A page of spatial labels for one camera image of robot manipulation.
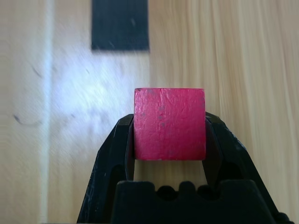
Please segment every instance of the black tile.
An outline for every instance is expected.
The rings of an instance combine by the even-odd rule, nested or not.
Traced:
[[[93,50],[149,50],[147,0],[93,0]]]

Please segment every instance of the scratch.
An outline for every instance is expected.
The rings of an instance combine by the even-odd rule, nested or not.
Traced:
[[[171,99],[169,99],[169,94],[168,94],[168,93],[165,94],[165,99],[166,99],[166,101],[168,101],[171,105],[174,105],[173,102],[171,101]]]
[[[33,72],[40,78],[43,78],[43,76],[35,69],[35,67],[33,67],[33,65],[31,66]]]
[[[132,23],[133,27],[136,26],[136,22],[133,18],[131,18],[131,23]]]
[[[114,44],[112,44],[111,41],[109,41],[109,44],[110,44],[113,48],[115,48]]]
[[[39,126],[40,124],[42,124],[42,121],[41,120],[38,120],[36,122],[33,122],[31,124],[27,124],[27,123],[24,123],[24,122],[21,122],[20,118],[16,115],[13,115],[14,119],[16,120],[16,122],[18,122],[20,125],[24,125],[24,126],[28,126],[28,127],[37,127]]]
[[[117,127],[117,125],[118,125],[118,123],[119,123],[120,121],[118,121],[117,122],[117,124],[116,124],[116,127]],[[113,137],[115,137],[115,133],[116,133],[116,127],[115,127],[115,130],[114,130],[114,134],[113,134]]]

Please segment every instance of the red wooden block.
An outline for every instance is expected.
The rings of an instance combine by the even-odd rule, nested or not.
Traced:
[[[203,89],[135,89],[134,106],[136,159],[205,159]]]

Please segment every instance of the wooden surface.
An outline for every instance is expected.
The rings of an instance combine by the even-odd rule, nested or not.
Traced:
[[[299,223],[299,1],[149,0],[151,52],[92,53],[90,1],[0,1],[1,223],[75,222],[136,87],[206,89],[278,209]],[[200,162],[136,162],[156,188]]]

